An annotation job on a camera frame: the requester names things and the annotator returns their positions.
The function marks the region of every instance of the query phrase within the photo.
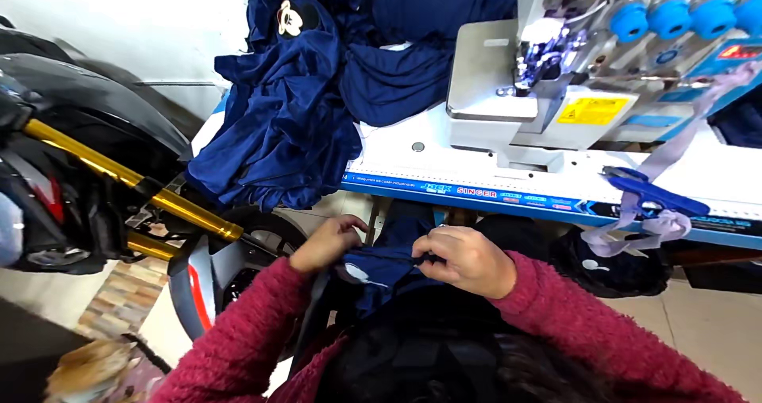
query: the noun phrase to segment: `blue scissors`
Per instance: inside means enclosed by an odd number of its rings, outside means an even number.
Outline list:
[[[646,174],[636,170],[622,166],[604,166],[601,175],[617,189],[638,195],[638,208],[641,213],[645,212],[643,202],[659,204],[664,209],[680,212],[688,217],[700,217],[710,212],[709,205],[653,185],[648,182]]]

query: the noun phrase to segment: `overlock sewing machine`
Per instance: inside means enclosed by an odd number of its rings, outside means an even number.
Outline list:
[[[460,28],[450,144],[551,172],[553,149],[655,145],[712,77],[761,57],[762,0],[518,0],[516,18]]]

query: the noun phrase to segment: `woman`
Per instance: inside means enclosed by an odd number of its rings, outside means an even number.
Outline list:
[[[508,251],[541,256],[538,236],[514,220],[489,216],[419,237],[412,256],[435,255],[420,271],[449,285],[396,295],[353,327],[327,331],[264,398],[309,303],[310,276],[361,245],[354,228],[367,231],[353,215],[329,219],[258,274],[153,401],[743,401],[551,266]]]

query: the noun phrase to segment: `yellow warning label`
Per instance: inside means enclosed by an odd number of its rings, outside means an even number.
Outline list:
[[[629,99],[612,98],[582,98],[570,102],[561,115],[558,123],[577,125],[608,125],[614,117],[627,105]]]

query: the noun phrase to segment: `sweater sleeve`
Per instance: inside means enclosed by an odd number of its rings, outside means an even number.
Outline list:
[[[490,300],[506,322],[546,338],[568,356],[608,375],[615,386],[640,384],[690,401],[743,401],[737,391],[550,265],[506,253],[516,263],[516,286],[503,299]]]
[[[152,403],[264,401],[261,395],[309,296],[306,278],[286,258],[275,260],[194,341]]]

